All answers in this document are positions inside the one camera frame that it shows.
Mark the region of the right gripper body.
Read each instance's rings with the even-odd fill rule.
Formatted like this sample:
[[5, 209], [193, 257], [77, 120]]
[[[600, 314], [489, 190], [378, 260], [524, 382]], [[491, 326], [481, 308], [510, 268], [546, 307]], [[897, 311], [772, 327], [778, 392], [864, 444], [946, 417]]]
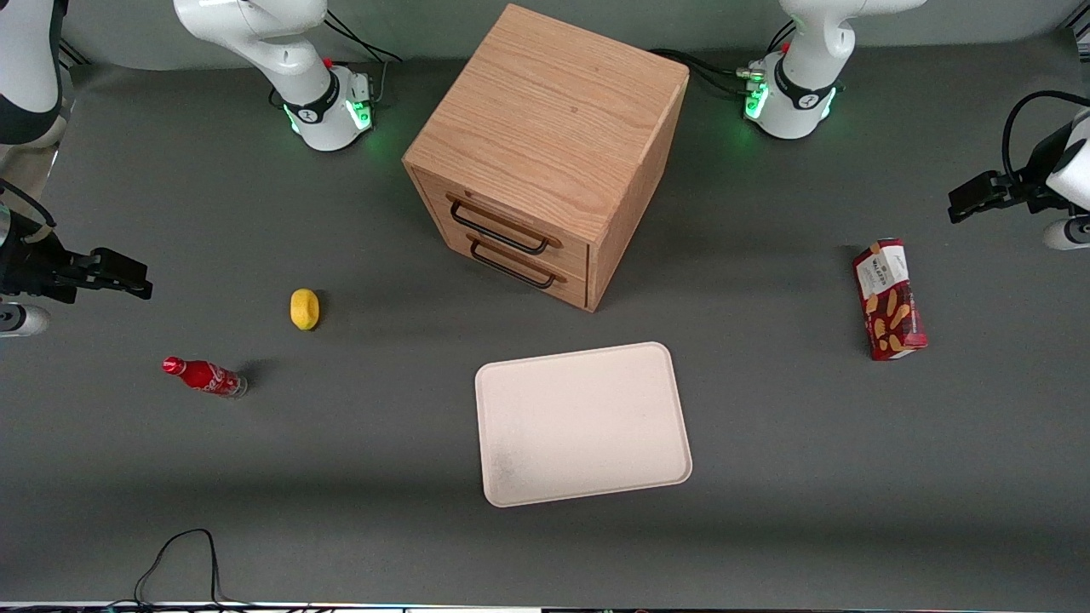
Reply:
[[17, 228], [3, 232], [1, 295], [46, 296], [61, 303], [74, 303], [78, 290], [90, 289], [93, 284], [52, 229], [44, 229], [44, 235], [32, 242], [36, 236], [20, 232]]

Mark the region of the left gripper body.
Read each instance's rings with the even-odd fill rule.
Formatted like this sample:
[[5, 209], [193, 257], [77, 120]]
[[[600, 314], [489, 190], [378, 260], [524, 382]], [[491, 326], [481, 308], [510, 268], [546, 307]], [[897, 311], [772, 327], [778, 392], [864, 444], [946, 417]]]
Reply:
[[1073, 128], [1059, 128], [1047, 137], [1040, 140], [1030, 153], [1028, 163], [1017, 171], [1019, 187], [1012, 187], [1017, 202], [1025, 202], [1031, 214], [1046, 209], [1065, 211], [1068, 215], [1076, 206], [1059, 193], [1058, 187], [1067, 189], [1076, 159], [1076, 145], [1070, 143]]

